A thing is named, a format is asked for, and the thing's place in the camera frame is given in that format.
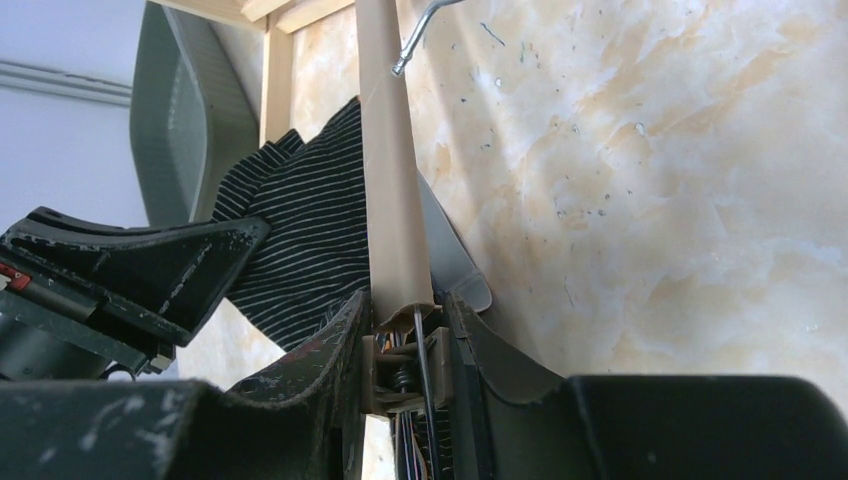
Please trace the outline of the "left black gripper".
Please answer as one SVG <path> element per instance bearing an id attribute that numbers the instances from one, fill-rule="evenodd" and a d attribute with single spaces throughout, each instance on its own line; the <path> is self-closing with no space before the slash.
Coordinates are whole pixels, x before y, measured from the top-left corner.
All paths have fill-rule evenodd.
<path id="1" fill-rule="evenodd" d="M 268 235 L 256 217 L 121 228 L 41 207 L 1 237 L 1 377 L 159 374 Z"/>

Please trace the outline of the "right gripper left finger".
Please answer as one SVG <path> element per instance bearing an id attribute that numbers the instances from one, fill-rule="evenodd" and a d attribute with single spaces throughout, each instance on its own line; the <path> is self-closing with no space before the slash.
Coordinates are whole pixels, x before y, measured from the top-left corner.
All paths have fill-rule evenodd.
<path id="1" fill-rule="evenodd" d="M 365 292 L 223 391 L 198 380 L 1 386 L 5 479 L 350 479 L 361 469 Z"/>

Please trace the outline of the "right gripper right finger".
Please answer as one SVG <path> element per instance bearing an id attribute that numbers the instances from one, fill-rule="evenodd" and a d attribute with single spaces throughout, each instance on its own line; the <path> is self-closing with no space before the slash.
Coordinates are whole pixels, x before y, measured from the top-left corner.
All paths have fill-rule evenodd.
<path id="1" fill-rule="evenodd" d="M 847 423 L 786 376 L 562 377 L 444 299 L 454 479 L 843 479 Z"/>

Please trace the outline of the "wooden clip hanger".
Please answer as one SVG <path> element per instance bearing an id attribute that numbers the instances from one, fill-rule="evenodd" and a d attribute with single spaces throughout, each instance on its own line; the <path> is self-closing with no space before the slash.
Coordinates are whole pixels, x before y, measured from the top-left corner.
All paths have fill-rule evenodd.
<path id="1" fill-rule="evenodd" d="M 400 463 L 410 479 L 450 479 L 439 431 L 438 339 L 425 324 L 437 306 L 409 99 L 393 71 L 401 50 L 397 5 L 358 1 L 355 10 L 374 328 L 395 351 L 411 353 L 404 376 L 420 391 L 396 409 Z"/>

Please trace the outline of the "black underwear orange trim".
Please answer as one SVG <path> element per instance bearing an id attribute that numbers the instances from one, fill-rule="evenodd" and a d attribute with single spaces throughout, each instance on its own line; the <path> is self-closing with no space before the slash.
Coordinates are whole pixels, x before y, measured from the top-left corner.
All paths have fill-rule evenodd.
<path id="1" fill-rule="evenodd" d="M 349 100 L 311 140 L 289 130 L 222 179 L 212 219 L 259 218 L 266 238 L 226 293 L 286 352 L 369 288 L 361 106 Z"/>

